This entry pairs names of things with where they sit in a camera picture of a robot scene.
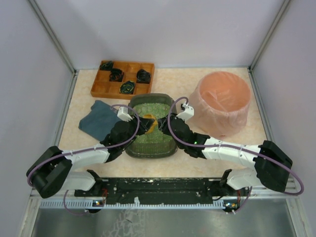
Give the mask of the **yellow litter scoop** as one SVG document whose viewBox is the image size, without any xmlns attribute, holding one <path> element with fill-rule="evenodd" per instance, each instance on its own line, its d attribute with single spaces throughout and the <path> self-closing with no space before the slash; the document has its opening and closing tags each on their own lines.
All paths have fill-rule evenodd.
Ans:
<svg viewBox="0 0 316 237">
<path fill-rule="evenodd" d="M 154 132 L 155 127 L 158 125 L 158 122 L 156 120 L 156 117 L 152 114 L 146 114 L 143 115 L 144 119 L 149 119 L 150 120 L 150 127 L 148 128 L 148 130 L 145 132 L 146 135 Z"/>
</svg>

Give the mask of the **dark grey litter box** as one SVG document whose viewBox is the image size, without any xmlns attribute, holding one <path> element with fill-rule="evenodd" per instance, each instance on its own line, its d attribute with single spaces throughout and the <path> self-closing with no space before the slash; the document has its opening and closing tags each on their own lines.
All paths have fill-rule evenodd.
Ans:
<svg viewBox="0 0 316 237">
<path fill-rule="evenodd" d="M 136 105 L 144 103 L 162 103 L 171 107 L 174 100 L 169 95 L 162 93 L 141 94 L 134 96 L 128 105 L 133 108 Z M 133 158 L 166 158 L 175 154 L 177 151 L 177 145 L 173 138 L 170 142 L 155 144 L 140 144 L 134 142 L 125 150 L 126 153 Z"/>
</svg>

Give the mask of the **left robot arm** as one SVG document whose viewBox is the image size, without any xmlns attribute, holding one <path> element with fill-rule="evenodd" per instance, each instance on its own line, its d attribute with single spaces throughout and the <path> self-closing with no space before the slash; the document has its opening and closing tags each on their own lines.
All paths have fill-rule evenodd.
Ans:
<svg viewBox="0 0 316 237">
<path fill-rule="evenodd" d="M 89 191 L 99 177 L 93 171 L 79 172 L 78 169 L 114 161 L 154 123 L 153 118 L 133 117 L 129 121 L 118 121 L 105 139 L 93 147 L 73 151 L 49 147 L 27 171 L 27 182 L 42 198 L 50 198 L 59 191 Z"/>
</svg>

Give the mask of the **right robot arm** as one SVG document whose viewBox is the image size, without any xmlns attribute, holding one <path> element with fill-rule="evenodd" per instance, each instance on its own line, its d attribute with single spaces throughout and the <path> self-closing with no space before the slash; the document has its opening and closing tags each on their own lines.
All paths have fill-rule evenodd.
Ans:
<svg viewBox="0 0 316 237">
<path fill-rule="evenodd" d="M 243 169 L 228 169 L 224 183 L 240 190 L 263 185 L 284 193 L 292 168 L 292 160 L 274 142 L 261 145 L 242 145 L 224 142 L 208 135 L 192 132 L 189 126 L 174 114 L 158 119 L 158 129 L 171 136 L 177 147 L 194 158 L 229 161 Z"/>
</svg>

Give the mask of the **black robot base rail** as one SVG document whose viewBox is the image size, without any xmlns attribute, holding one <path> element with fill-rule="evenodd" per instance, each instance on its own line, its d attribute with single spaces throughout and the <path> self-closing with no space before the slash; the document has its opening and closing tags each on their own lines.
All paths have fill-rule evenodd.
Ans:
<svg viewBox="0 0 316 237">
<path fill-rule="evenodd" d="M 219 178 L 103 178 L 76 197 L 102 197 L 106 204 L 212 204 L 216 197 L 237 196 Z"/>
</svg>

